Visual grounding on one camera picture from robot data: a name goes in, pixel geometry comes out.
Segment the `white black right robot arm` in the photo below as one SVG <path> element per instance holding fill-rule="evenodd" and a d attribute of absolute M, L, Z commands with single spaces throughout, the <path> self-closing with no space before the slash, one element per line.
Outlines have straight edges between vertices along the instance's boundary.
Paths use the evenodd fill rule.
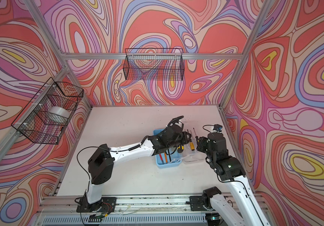
<path fill-rule="evenodd" d="M 255 198 L 246 172 L 240 161 L 229 155 L 226 138 L 213 132 L 207 137 L 198 137 L 197 151 L 206 155 L 206 162 L 219 182 L 225 184 L 233 196 L 237 212 L 217 187 L 205 189 L 202 203 L 206 210 L 216 211 L 229 226 L 270 226 L 263 210 Z"/>

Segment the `small yellow black screwdriver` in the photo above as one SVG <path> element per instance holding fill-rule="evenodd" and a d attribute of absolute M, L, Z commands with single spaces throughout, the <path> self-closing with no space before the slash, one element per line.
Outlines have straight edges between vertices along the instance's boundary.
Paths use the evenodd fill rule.
<path fill-rule="evenodd" d="M 199 144 L 199 137 L 197 136 L 197 133 L 195 131 L 195 128 L 193 128 L 193 132 L 194 132 L 194 135 L 195 135 L 195 142 L 196 142 L 196 145 Z"/>

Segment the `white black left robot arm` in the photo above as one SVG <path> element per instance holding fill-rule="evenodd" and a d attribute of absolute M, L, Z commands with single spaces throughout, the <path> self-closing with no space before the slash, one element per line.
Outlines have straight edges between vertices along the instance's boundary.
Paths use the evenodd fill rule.
<path fill-rule="evenodd" d="M 171 148 L 184 146 L 190 141 L 192 141 L 191 133 L 173 124 L 156 135 L 145 136 L 139 143 L 122 147 L 100 145 L 88 160 L 90 179 L 85 192 L 88 204 L 94 204 L 102 199 L 102 184 L 112 177 L 114 166 L 142 157 L 159 155 Z"/>

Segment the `clear plastic box lid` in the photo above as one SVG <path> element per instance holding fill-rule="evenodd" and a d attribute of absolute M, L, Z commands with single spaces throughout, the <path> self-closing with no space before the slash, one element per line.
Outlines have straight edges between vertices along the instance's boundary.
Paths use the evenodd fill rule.
<path fill-rule="evenodd" d="M 205 161 L 205 154 L 197 151 L 196 133 L 194 124 L 192 121 L 182 120 L 184 123 L 184 131 L 192 135 L 191 142 L 184 145 L 184 151 L 182 152 L 182 162 L 184 164 L 201 163 Z"/>

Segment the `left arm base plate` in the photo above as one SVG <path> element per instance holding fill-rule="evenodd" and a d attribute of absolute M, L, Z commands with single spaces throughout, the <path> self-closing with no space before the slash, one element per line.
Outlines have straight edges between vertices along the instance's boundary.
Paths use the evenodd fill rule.
<path fill-rule="evenodd" d="M 115 210 L 116 197 L 102 197 L 100 201 L 89 204 L 86 197 L 78 197 L 74 200 L 77 203 L 78 213 L 111 213 Z"/>

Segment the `blue plastic tool box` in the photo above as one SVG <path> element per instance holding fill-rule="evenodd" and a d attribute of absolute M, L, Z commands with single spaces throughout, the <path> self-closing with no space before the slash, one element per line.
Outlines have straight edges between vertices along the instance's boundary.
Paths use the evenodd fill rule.
<path fill-rule="evenodd" d="M 182 155 L 178 153 L 176 147 L 170 148 L 166 153 L 157 154 L 155 163 L 159 169 L 177 167 L 182 162 Z"/>

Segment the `yellow black pliers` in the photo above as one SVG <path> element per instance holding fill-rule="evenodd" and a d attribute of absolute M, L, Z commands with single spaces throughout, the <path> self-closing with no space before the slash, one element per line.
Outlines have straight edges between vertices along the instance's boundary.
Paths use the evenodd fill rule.
<path fill-rule="evenodd" d="M 178 153 L 182 153 L 184 151 L 184 146 L 183 145 L 178 146 L 177 151 Z"/>

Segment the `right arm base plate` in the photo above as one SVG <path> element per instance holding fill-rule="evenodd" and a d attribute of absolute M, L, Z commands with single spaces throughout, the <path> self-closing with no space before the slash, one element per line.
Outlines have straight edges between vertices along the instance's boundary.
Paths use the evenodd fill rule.
<path fill-rule="evenodd" d="M 215 203 L 213 208 L 212 199 L 216 199 L 219 203 Z M 191 211 L 220 211 L 225 210 L 227 207 L 232 207 L 222 194 L 217 194 L 211 197 L 204 196 L 190 196 L 189 200 L 185 202 L 190 205 Z"/>

